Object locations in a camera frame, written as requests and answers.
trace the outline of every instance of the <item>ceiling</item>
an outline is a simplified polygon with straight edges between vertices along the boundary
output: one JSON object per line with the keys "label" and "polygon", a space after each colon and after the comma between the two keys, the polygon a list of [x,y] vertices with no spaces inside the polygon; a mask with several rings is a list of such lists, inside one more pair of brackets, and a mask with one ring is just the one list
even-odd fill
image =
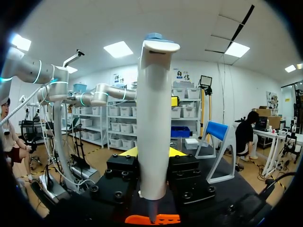
{"label": "ceiling", "polygon": [[[250,47],[241,58],[224,55],[251,5],[255,8],[235,42]],[[32,41],[28,53],[62,65],[76,49],[73,78],[136,64],[150,32],[180,44],[178,60],[213,61],[242,67],[277,80],[303,74],[284,68],[301,60],[275,13],[261,0],[44,0],[18,31]],[[115,59],[103,47],[124,40],[134,52]]]}

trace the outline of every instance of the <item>blue storage bin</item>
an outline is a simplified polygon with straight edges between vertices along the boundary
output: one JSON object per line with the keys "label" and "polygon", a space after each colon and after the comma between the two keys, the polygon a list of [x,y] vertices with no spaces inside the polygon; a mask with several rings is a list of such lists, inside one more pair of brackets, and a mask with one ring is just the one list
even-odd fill
{"label": "blue storage bin", "polygon": [[87,85],[85,84],[74,84],[74,92],[86,92]]}
{"label": "blue storage bin", "polygon": [[171,137],[190,137],[190,130],[187,126],[172,126],[170,131]]}

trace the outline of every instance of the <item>orange part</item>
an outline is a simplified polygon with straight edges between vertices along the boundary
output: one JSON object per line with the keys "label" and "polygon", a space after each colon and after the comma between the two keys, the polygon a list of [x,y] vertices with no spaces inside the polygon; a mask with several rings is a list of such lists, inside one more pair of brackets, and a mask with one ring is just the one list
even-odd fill
{"label": "orange part", "polygon": [[167,225],[180,223],[178,214],[158,214],[155,224],[150,222],[149,217],[140,215],[131,215],[125,219],[125,223],[134,225]]}

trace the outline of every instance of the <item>ceiling light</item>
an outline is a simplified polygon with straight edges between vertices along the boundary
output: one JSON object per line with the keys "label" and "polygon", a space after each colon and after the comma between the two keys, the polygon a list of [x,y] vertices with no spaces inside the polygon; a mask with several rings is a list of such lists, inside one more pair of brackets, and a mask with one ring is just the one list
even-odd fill
{"label": "ceiling light", "polygon": [[73,68],[73,67],[71,67],[71,66],[66,66],[66,68],[67,68],[69,74],[72,74],[72,73],[78,71],[77,69],[75,69],[75,68]]}
{"label": "ceiling light", "polygon": [[235,57],[242,57],[250,48],[238,43],[233,42],[230,47],[227,49],[225,54],[235,56]]}
{"label": "ceiling light", "polygon": [[32,41],[23,38],[22,36],[15,34],[11,43],[15,45],[18,49],[28,51]]}
{"label": "ceiling light", "polygon": [[110,53],[114,58],[121,58],[133,54],[132,50],[126,45],[124,41],[111,44],[103,47],[104,50]]}
{"label": "ceiling light", "polygon": [[285,68],[286,72],[292,72],[295,70],[294,65],[288,66],[287,68]]}

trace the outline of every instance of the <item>poster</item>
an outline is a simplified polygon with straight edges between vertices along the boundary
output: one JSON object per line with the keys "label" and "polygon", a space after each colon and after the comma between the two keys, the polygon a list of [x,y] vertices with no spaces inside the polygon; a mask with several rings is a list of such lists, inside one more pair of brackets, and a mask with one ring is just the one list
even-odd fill
{"label": "poster", "polygon": [[266,92],[267,108],[271,109],[271,115],[278,116],[278,96],[274,92]]}

